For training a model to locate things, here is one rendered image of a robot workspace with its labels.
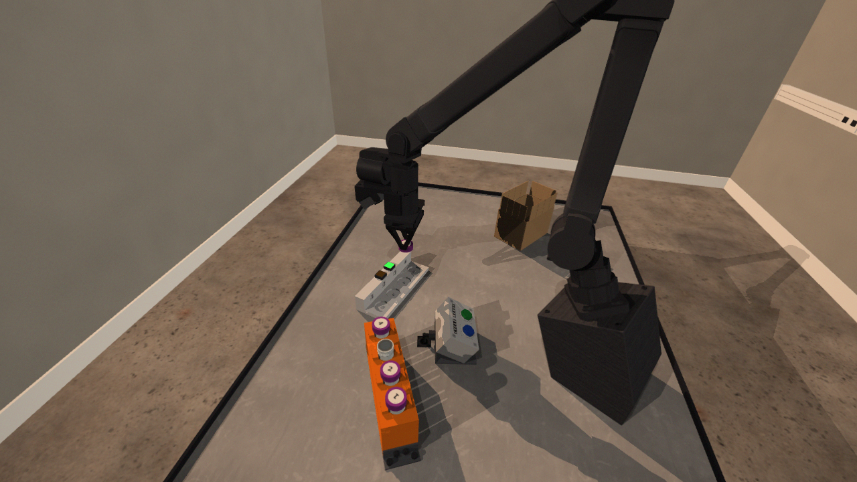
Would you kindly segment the black table edge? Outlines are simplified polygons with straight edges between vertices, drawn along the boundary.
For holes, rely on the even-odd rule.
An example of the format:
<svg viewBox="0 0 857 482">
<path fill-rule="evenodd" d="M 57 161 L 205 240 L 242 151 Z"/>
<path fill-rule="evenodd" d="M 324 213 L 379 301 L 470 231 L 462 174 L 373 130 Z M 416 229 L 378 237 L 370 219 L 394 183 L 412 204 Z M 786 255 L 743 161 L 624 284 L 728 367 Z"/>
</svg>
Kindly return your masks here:
<svg viewBox="0 0 857 482">
<path fill-rule="evenodd" d="M 495 191 L 490 191 L 490 190 L 458 188 L 458 187 L 446 186 L 446 185 L 441 185 L 441 184 L 418 183 L 418 186 L 423 186 L 423 187 L 428 187 L 428 188 L 460 190 L 460 191 L 471 192 L 471 193 L 475 193 L 475 194 L 487 194 L 487 195 L 496 195 L 496 196 L 501 196 L 503 194 L 501 192 L 495 192 Z M 212 414 L 210 415 L 210 417 L 208 419 L 206 419 L 206 423 L 204 423 L 204 425 L 202 425 L 201 430 L 199 430 L 197 432 L 197 435 L 195 436 L 193 441 L 191 441 L 190 445 L 186 448 L 186 451 L 184 451 L 183 455 L 179 458 L 177 463 L 175 463 L 173 469 L 171 470 L 171 472 L 169 472 L 168 476 L 165 478 L 165 480 L 163 480 L 163 482 L 173 482 L 173 480 L 175 479 L 175 476 L 177 476 L 177 474 L 183 468 L 183 465 L 186 463 L 187 459 L 191 456 L 193 451 L 196 449 L 197 445 L 199 445 L 199 443 L 202 441 L 204 435 L 206 435 L 206 431 L 208 431 L 210 429 L 212 423 L 214 423 L 215 419 L 221 413 L 222 409 L 226 406 L 228 400 L 233 396 L 233 393 L 238 389 L 239 385 L 244 380 L 245 376 L 247 376 L 249 370 L 253 367 L 253 364 L 255 363 L 255 361 L 257 359 L 259 359 L 260 354 L 264 351 L 265 347 L 270 342 L 270 339 L 272 339 L 272 337 L 275 336 L 275 333 L 277 332 L 279 327 L 281 327 L 283 321 L 285 319 L 287 319 L 287 315 L 290 314 L 291 309 L 297 304 L 297 301 L 302 297 L 302 294 L 308 288 L 308 286 L 310 285 L 313 278 L 315 278 L 316 274 L 319 272 L 319 269 L 321 269 L 321 267 L 324 265 L 325 261 L 331 255 L 331 253 L 335 249 L 336 245 L 339 244 L 339 241 L 341 240 L 341 238 L 343 236 L 345 236 L 345 233 L 347 232 L 347 230 L 349 228 L 351 228 L 351 224 L 354 222 L 356 216 L 358 216 L 358 214 L 360 214 L 361 210 L 362 210 L 362 206 L 360 206 L 360 208 L 358 208 L 358 210 L 356 210 L 354 216 L 352 216 L 351 220 L 345 226 L 345 229 L 343 229 L 343 231 L 340 233 L 339 237 L 337 237 L 337 239 L 335 239 L 335 242 L 333 243 L 333 245 L 331 245 L 330 249 L 327 251 L 327 253 L 325 253 L 325 256 L 319 261 L 319 264 L 316 266 L 315 270 L 311 273 L 308 280 L 306 282 L 304 282 L 304 285 L 299 290 L 299 292 L 296 294 L 296 297 L 294 299 L 292 299 L 291 304 L 287 307 L 287 309 L 285 309 L 285 312 L 281 315 L 281 318 L 279 318 L 279 320 L 276 322 L 275 326 L 270 330 L 269 334 L 265 338 L 265 341 L 263 341 L 261 343 L 260 347 L 255 351 L 253 357 L 251 357 L 251 359 L 246 364 L 244 369 L 240 372 L 238 378 L 236 378 L 236 380 L 233 382 L 232 387 L 229 388 L 229 390 L 226 392 L 226 395 L 222 398 L 221 402 L 219 402 L 218 405 L 216 406 L 216 408 L 214 409 L 214 411 L 212 411 Z M 643 279 L 641 278 L 639 268 L 637 267 L 637 265 L 634 261 L 633 254 L 631 253 L 631 251 L 629 249 L 629 245 L 627 244 L 627 241 L 625 241 L 624 234 L 622 232 L 621 227 L 619 226 L 619 222 L 617 220 L 615 212 L 613 211 L 612 206 L 603 206 L 602 205 L 601 210 L 609 210 L 611 212 L 613 222 L 616 225 L 617 231 L 619 233 L 619 237 L 621 237 L 622 243 L 625 247 L 625 252 L 627 253 L 627 255 L 629 257 L 631 265 L 633 266 L 635 276 L 637 277 L 639 284 L 645 286 L 645 282 L 643 282 Z M 701 422 L 701 419 L 699 418 L 697 408 L 695 408 L 694 401 L 692 400 L 692 397 L 690 396 L 690 392 L 688 391 L 688 387 L 686 386 L 686 383 L 685 383 L 684 378 L 682 376 L 682 372 L 680 371 L 678 363 L 676 362 L 676 357 L 674 357 L 673 351 L 670 347 L 670 343 L 668 343 L 666 333 L 664 333 L 664 330 L 662 329 L 659 318 L 658 318 L 658 321 L 659 321 L 660 338 L 662 341 L 662 345 L 664 345 L 664 348 L 666 349 L 668 359 L 670 360 L 670 363 L 672 364 L 674 374 L 676 375 L 678 384 L 680 385 L 680 388 L 682 389 L 682 394 L 684 396 L 686 403 L 688 404 L 688 409 L 690 410 L 690 414 L 692 416 L 692 419 L 694 419 L 694 424 L 696 425 L 698 435 L 700 437 L 700 440 L 703 443 L 703 447 L 704 447 L 705 453 L 709 459 L 709 463 L 711 464 L 711 469 L 713 470 L 713 472 L 715 474 L 715 478 L 716 478 L 717 482 L 726 482 L 726 480 L 724 479 L 724 476 L 722 474 L 722 471 L 720 470 L 720 466 L 718 464 L 717 458 L 715 457 L 715 453 L 714 453 L 713 449 L 711 448 L 709 437 L 707 437 L 705 430 L 704 430 L 704 427 L 703 427 L 703 423 Z"/>
</svg>

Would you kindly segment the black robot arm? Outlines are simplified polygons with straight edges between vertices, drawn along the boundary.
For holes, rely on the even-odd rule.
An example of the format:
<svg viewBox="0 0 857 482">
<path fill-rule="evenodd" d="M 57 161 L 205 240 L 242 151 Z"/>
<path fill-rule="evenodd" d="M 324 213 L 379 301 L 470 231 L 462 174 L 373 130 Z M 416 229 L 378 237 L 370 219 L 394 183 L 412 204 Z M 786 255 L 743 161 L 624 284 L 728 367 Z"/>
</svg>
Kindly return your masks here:
<svg viewBox="0 0 857 482">
<path fill-rule="evenodd" d="M 551 229 L 547 260 L 570 271 L 565 292 L 579 319 L 629 312 L 610 260 L 603 256 L 602 240 L 596 241 L 594 224 L 656 41 L 673 6 L 674 0 L 551 0 L 432 100 L 389 129 L 387 149 L 360 151 L 356 201 L 366 210 L 384 200 L 384 214 L 401 216 L 400 195 L 391 188 L 404 195 L 418 188 L 418 163 L 413 159 L 420 157 L 426 144 L 579 33 L 590 19 L 618 21 L 565 210 Z"/>
</svg>

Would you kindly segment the brown cardboard box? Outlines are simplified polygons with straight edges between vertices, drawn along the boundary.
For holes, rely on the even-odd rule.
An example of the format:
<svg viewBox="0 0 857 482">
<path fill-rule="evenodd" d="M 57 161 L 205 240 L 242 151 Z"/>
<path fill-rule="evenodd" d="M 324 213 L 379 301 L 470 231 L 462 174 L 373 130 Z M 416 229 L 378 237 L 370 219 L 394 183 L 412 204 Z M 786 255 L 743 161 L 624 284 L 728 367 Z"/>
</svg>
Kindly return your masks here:
<svg viewBox="0 0 857 482">
<path fill-rule="evenodd" d="M 528 182 L 518 184 L 501 195 L 495 225 L 495 237 L 519 251 L 548 233 L 557 196 L 544 184 L 535 182 L 530 194 L 526 194 L 527 186 Z"/>
</svg>

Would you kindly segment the beige key housing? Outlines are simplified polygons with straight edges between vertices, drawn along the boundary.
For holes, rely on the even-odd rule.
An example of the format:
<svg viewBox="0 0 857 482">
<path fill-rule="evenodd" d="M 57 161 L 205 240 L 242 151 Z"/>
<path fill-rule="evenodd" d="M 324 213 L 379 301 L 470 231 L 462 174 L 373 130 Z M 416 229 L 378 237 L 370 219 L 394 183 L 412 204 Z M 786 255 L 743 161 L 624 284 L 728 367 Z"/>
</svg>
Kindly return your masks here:
<svg viewBox="0 0 857 482">
<path fill-rule="evenodd" d="M 435 330 L 418 336 L 417 347 L 431 347 L 431 341 L 435 341 L 436 364 L 477 364 L 474 309 L 446 298 L 435 311 Z"/>
</svg>

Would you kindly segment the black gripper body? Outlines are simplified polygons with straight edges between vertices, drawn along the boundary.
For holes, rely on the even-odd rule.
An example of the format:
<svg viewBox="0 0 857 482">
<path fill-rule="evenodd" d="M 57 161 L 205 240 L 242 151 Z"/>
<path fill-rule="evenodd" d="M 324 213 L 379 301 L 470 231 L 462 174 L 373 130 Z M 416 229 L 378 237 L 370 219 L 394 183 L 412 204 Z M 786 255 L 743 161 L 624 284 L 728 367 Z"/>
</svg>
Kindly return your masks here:
<svg viewBox="0 0 857 482">
<path fill-rule="evenodd" d="M 402 192 L 397 193 L 397 190 L 392 188 L 391 190 L 394 194 L 400 195 L 401 216 L 389 216 L 386 214 L 384 216 L 384 224 L 391 226 L 391 228 L 417 228 L 420 218 L 424 214 L 424 210 L 422 210 L 424 200 L 418 198 L 418 188 L 411 190 L 408 195 L 404 195 Z"/>
</svg>

